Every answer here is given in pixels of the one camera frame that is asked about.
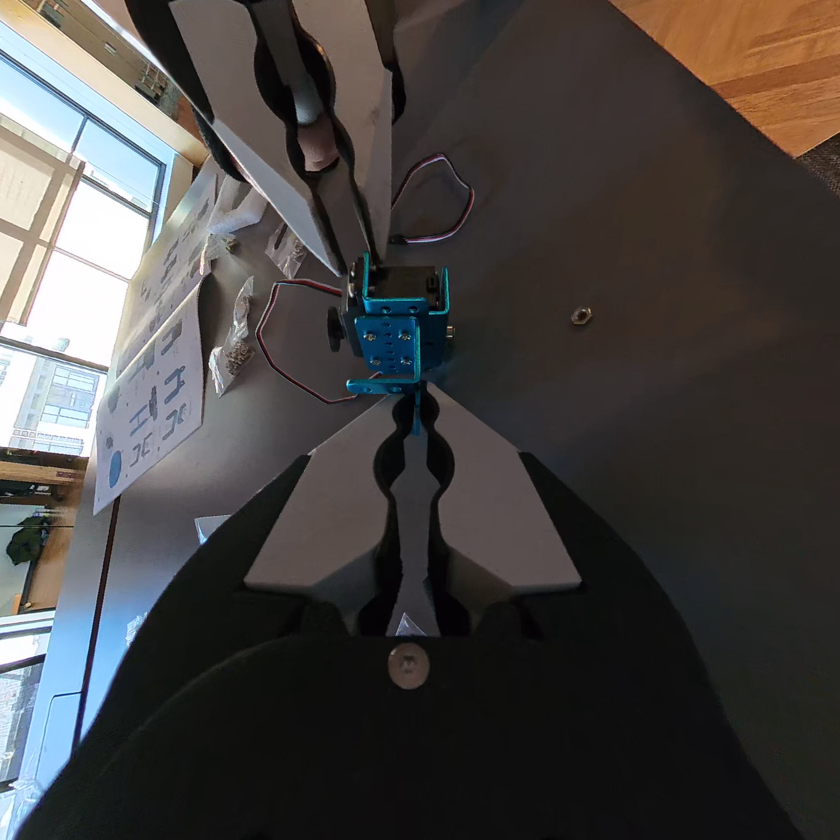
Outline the narrow clear screw bag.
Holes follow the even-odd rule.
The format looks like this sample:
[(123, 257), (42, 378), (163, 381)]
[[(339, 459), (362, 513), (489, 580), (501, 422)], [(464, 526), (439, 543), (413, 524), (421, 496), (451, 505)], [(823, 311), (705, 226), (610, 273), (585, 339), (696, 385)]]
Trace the narrow clear screw bag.
[(253, 276), (250, 276), (240, 288), (235, 300), (233, 321), (226, 341), (229, 345), (247, 342), (249, 337), (249, 313), (254, 292), (255, 279)]

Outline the adjacent grey desk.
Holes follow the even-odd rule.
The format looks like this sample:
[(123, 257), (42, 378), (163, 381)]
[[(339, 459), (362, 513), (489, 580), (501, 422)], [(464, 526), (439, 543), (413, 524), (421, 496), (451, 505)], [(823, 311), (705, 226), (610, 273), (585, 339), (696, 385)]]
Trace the adjacent grey desk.
[(36, 703), (30, 765), (36, 799), (77, 750), (85, 730), (118, 515), (119, 504), (94, 513), (91, 493), (77, 512)]

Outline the assembly instruction sheet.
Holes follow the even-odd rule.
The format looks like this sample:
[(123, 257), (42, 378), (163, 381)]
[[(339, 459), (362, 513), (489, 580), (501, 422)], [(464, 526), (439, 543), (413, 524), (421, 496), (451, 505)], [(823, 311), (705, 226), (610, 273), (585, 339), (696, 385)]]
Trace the assembly instruction sheet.
[(198, 295), (218, 170), (206, 164), (129, 284), (98, 406), (98, 515), (203, 422), (205, 373)]

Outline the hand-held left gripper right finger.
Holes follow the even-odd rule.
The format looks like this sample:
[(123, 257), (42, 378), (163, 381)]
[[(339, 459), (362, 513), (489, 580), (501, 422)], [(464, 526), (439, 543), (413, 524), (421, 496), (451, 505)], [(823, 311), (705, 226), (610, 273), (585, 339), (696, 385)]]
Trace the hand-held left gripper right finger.
[(581, 586), (516, 446), (429, 384), (423, 393), (430, 503), (427, 580), (438, 631), (468, 636), (487, 608)]

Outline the blue metal servo bracket assembly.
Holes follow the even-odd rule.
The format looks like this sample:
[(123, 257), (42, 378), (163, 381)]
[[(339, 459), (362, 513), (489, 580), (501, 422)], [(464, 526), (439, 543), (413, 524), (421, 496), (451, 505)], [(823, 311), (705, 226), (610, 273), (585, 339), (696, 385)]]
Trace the blue metal servo bracket assembly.
[(353, 262), (346, 289), (341, 307), (328, 310), (330, 347), (335, 352), (346, 341), (371, 374), (348, 380), (350, 395), (325, 403), (411, 396), (413, 434), (419, 435), (422, 379), (443, 363), (453, 332), (448, 268), (377, 266), (365, 252)]

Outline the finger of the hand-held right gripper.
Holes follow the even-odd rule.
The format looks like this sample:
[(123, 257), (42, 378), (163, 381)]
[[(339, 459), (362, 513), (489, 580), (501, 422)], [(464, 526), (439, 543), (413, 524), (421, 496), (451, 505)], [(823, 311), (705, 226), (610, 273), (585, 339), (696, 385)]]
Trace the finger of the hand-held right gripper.
[(320, 40), (332, 77), (331, 111), (349, 153), (364, 236), (385, 256), (392, 200), (394, 3), (321, 2)]
[(257, 77), (259, 35), (244, 3), (170, 3), (212, 115), (206, 120), (248, 182), (307, 249), (340, 277), (345, 261), (327, 214), (292, 160), (292, 127), (265, 98)]

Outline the person's right hand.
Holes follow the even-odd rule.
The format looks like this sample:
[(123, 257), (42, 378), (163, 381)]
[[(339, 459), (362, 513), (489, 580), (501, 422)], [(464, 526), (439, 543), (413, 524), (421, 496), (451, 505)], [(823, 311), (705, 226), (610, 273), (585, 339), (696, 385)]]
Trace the person's right hand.
[(333, 166), (339, 158), (333, 125), (324, 114), (309, 125), (299, 126), (297, 141), (307, 173), (323, 172)]

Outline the dark desk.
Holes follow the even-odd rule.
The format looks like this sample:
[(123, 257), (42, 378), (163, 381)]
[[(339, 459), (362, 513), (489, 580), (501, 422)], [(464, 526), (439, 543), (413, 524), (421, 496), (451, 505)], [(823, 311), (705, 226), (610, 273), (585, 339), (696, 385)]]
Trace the dark desk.
[[(838, 838), (838, 200), (609, 2), (399, 2), (395, 177), (476, 190), (442, 390), (628, 543)], [(592, 320), (571, 324), (578, 307)]]

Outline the white foam frame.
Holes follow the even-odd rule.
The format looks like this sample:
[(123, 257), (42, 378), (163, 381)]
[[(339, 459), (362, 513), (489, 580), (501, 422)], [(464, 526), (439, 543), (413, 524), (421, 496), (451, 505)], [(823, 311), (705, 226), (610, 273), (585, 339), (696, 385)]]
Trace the white foam frame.
[(225, 175), (217, 200), (206, 225), (209, 235), (223, 236), (257, 224), (268, 207), (268, 201), (247, 182)]

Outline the large glass window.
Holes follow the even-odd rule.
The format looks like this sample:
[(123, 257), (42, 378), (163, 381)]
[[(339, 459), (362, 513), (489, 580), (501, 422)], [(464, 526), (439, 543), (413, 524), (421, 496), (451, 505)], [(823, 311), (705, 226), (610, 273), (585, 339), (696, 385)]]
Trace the large glass window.
[(91, 452), (130, 280), (192, 167), (2, 21), (2, 446)]

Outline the clear bag of silver screws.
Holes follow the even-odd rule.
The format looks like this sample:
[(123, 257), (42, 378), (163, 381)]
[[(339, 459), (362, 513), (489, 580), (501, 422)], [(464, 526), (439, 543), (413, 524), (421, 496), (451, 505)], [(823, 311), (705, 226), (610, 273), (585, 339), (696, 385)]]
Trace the clear bag of silver screws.
[(241, 338), (234, 338), (210, 351), (207, 369), (216, 396), (226, 393), (254, 353), (249, 343)]

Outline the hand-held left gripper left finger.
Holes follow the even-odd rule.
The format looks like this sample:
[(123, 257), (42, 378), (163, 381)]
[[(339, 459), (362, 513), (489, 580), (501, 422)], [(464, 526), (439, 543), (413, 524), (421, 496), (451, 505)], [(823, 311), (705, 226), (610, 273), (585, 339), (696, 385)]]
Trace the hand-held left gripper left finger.
[(384, 635), (403, 577), (391, 484), (405, 436), (406, 398), (393, 394), (315, 447), (246, 586), (326, 602), (351, 632)]

